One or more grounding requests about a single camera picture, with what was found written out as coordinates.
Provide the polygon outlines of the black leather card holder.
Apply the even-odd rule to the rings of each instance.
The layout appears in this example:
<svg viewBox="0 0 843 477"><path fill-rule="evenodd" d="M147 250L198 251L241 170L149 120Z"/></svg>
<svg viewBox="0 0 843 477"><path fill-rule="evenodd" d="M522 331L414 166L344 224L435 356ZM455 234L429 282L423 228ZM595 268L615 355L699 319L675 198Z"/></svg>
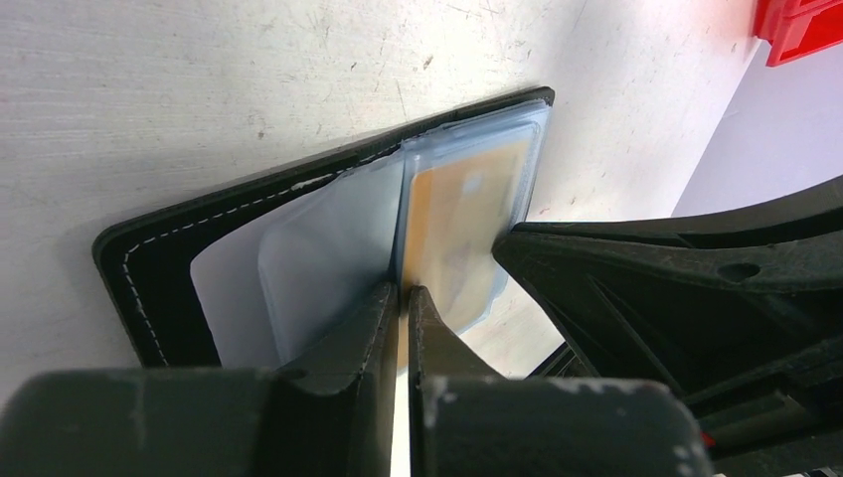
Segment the black leather card holder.
<svg viewBox="0 0 843 477"><path fill-rule="evenodd" d="M408 149L531 140L521 221L554 99L464 106L106 229L93 260L140 362L279 368L376 283L402 290Z"/></svg>

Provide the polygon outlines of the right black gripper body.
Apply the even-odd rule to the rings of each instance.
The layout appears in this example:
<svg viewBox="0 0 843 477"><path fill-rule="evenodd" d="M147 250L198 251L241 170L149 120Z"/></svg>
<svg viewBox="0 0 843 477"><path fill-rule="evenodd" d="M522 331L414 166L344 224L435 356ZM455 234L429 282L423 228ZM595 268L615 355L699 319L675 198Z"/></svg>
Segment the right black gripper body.
<svg viewBox="0 0 843 477"><path fill-rule="evenodd" d="M684 400L716 465L842 470L842 182L684 238Z"/></svg>

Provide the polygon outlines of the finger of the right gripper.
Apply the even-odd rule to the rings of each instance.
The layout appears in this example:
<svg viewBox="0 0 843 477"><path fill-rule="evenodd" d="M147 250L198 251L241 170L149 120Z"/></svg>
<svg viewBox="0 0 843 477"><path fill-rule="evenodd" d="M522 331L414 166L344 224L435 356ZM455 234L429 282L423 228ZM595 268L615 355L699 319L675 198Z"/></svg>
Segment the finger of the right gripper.
<svg viewBox="0 0 843 477"><path fill-rule="evenodd" d="M523 224L495 259L586 367L712 396L842 377L842 225Z"/></svg>

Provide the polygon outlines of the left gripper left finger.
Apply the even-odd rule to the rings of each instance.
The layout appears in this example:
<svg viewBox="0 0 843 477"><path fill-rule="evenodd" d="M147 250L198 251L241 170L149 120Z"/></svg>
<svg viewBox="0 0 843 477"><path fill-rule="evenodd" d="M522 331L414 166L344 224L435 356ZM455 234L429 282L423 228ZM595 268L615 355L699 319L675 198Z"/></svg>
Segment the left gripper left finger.
<svg viewBox="0 0 843 477"><path fill-rule="evenodd" d="M5 476L386 476L398 291L279 370L54 372L1 413Z"/></svg>

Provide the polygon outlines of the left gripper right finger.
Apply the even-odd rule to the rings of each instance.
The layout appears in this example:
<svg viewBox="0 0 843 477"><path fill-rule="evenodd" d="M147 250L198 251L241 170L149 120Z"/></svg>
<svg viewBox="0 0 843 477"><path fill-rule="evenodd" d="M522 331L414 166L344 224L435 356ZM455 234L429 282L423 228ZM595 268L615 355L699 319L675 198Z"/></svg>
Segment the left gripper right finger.
<svg viewBox="0 0 843 477"><path fill-rule="evenodd" d="M710 476L689 409L647 380L507 379L409 297L415 476Z"/></svg>

